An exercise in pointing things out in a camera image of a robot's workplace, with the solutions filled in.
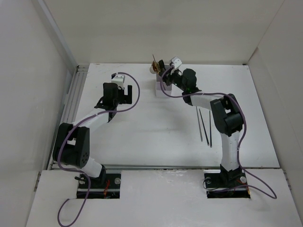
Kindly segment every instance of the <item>black wire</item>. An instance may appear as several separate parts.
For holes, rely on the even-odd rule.
[[[204,183],[206,183],[206,181],[205,181],[205,180],[203,180],[203,183],[202,183],[202,185],[203,185],[203,188],[204,188],[205,190],[208,190],[208,191],[214,191],[214,190],[217,190],[217,189],[219,189],[219,188],[212,188],[212,189],[207,189],[206,187],[204,187]]]
[[[207,145],[209,146],[209,141],[208,141],[208,137],[207,137],[207,133],[206,133],[206,129],[205,129],[205,125],[204,125],[204,121],[203,121],[203,117],[202,117],[200,109],[199,109],[199,112],[200,112],[200,116],[201,116],[201,120],[202,120],[202,124],[203,124],[203,129],[204,129],[204,133],[205,133],[205,137],[206,137],[206,142],[207,142]]]
[[[86,194],[87,192],[77,192],[77,194]],[[99,195],[104,195],[103,192],[89,192],[89,194],[99,194]]]
[[[209,137],[210,137],[210,147],[213,147],[213,141],[212,141],[212,118],[210,116],[210,111],[209,111]]]

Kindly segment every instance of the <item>bolt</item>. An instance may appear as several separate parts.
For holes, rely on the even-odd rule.
[[[211,178],[208,176],[207,178],[205,178],[205,183],[207,184],[210,184],[212,181],[211,181]]]
[[[121,179],[119,178],[119,177],[117,177],[116,179],[115,179],[115,184],[120,184],[121,183]]]
[[[84,177],[81,177],[81,181],[79,181],[79,184],[85,184]]]
[[[246,182],[247,182],[247,179],[246,179],[246,177],[242,176],[242,177],[240,177],[240,181],[241,181],[242,183],[246,183]]]

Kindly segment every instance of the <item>white platform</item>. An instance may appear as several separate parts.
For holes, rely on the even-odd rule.
[[[219,166],[221,137],[212,121],[213,147],[201,142],[195,107],[182,99],[156,98],[155,76],[149,64],[91,64],[76,119],[88,114],[103,95],[103,83],[111,74],[132,74],[141,86],[137,107],[118,113],[91,135],[91,155],[102,164],[151,166]],[[249,167],[279,167],[258,96],[248,66],[183,65],[196,71],[197,85],[205,92],[234,93],[248,123],[247,136],[240,149],[241,162]],[[133,100],[136,100],[135,83]],[[181,91],[173,87],[173,95]],[[208,111],[202,110],[207,133]]]
[[[281,169],[252,170],[275,190],[271,199],[251,189],[251,199],[207,199],[202,170],[123,171],[120,199],[88,200],[73,227],[302,227]],[[75,198],[76,174],[43,171],[27,227],[56,227],[57,212]],[[269,191],[248,175],[248,182]],[[67,202],[63,224],[69,224],[81,199]]]

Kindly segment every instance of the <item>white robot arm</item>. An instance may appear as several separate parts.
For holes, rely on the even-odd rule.
[[[215,126],[222,138],[223,155],[220,177],[227,185],[228,182],[238,180],[238,177],[243,176],[237,160],[237,146],[243,119],[238,108],[227,96],[194,95],[194,93],[202,93],[196,87],[196,72],[192,69],[185,69],[181,72],[178,69],[181,64],[182,62],[178,57],[173,58],[169,64],[164,64],[163,60],[154,61],[151,72],[161,76],[162,81],[167,86],[174,84],[180,88],[183,91],[182,96],[184,96],[185,103],[212,111]],[[236,101],[233,94],[229,94],[229,96]]]
[[[60,147],[68,132],[83,119],[96,115],[96,117],[84,122],[70,136],[67,144],[64,146],[61,162],[66,165],[72,165],[85,172],[89,177],[95,178],[100,182],[105,180],[106,171],[103,165],[96,162],[89,151],[89,134],[103,124],[110,122],[116,113],[103,113],[102,111],[116,110],[119,104],[132,103],[132,86],[127,87],[127,95],[124,90],[125,75],[113,74],[111,83],[103,84],[103,97],[100,98],[94,109],[83,118],[68,124],[62,123],[59,126],[56,143],[53,150],[53,160],[57,161]]]

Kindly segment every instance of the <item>white wall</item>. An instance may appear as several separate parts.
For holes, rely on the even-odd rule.
[[[247,63],[283,0],[46,0],[78,63]]]
[[[66,75],[31,0],[0,0],[0,226],[26,223]]]
[[[303,220],[303,1],[285,0],[249,61],[279,158]]]

